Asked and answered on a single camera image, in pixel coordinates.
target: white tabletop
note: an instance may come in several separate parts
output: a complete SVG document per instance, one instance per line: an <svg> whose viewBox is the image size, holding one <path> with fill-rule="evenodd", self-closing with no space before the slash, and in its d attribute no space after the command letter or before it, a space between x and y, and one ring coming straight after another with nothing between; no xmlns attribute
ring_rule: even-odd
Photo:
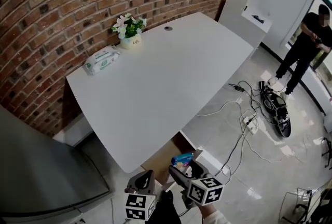
<svg viewBox="0 0 332 224"><path fill-rule="evenodd" d="M252 50L226 27L194 13L144 32L142 47L121 49L97 75L81 67L67 79L100 141L131 172L195 116Z"/></svg>

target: white sneaker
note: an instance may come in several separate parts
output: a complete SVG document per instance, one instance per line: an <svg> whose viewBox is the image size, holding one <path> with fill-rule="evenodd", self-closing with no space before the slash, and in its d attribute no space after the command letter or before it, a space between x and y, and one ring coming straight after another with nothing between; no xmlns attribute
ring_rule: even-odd
<svg viewBox="0 0 332 224"><path fill-rule="evenodd" d="M271 78L268 80L268 84L269 84L270 86L273 86L277 81L278 81L278 78L276 78L276 77L271 77Z"/></svg>
<svg viewBox="0 0 332 224"><path fill-rule="evenodd" d="M285 92L281 92L280 97L287 103L288 95Z"/></svg>

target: white flower pot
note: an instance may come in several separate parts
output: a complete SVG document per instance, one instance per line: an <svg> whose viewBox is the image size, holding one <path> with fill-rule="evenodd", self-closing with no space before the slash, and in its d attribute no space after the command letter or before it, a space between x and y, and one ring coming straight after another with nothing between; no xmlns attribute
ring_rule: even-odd
<svg viewBox="0 0 332 224"><path fill-rule="evenodd" d="M132 49L140 47L142 44L142 38L140 34L136 34L135 36L132 36L128 39L122 39L120 40L121 46L124 49Z"/></svg>

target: wet wipes package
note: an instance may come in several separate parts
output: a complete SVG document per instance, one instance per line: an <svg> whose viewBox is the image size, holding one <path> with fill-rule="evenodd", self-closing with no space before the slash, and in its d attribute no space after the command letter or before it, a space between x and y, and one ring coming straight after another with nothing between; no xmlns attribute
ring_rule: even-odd
<svg viewBox="0 0 332 224"><path fill-rule="evenodd" d="M91 74L94 75L105 69L119 57L120 52L113 47L113 45L106 46L86 60L85 66Z"/></svg>

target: potted plant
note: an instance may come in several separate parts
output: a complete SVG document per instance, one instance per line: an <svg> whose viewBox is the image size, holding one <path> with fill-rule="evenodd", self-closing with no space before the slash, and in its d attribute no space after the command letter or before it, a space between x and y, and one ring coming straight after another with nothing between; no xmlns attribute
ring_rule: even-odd
<svg viewBox="0 0 332 224"><path fill-rule="evenodd" d="M139 18L139 20L135 20L134 17L128 13L117 19L112 30L119 33L121 46L125 49L130 49L133 46L141 46L141 33L142 28L145 26L146 19Z"/></svg>

